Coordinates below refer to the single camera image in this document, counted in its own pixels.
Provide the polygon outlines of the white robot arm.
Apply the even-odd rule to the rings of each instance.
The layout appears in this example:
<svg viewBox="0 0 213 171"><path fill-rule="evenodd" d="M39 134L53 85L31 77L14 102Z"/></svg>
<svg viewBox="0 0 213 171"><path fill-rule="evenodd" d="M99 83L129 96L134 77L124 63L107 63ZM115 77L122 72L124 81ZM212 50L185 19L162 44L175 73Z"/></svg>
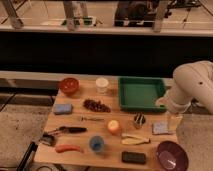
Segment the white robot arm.
<svg viewBox="0 0 213 171"><path fill-rule="evenodd" d="M196 99L213 114L213 62L198 61L178 66L173 71L173 84L156 100L167 110L167 128L174 133L182 120L182 114Z"/></svg>

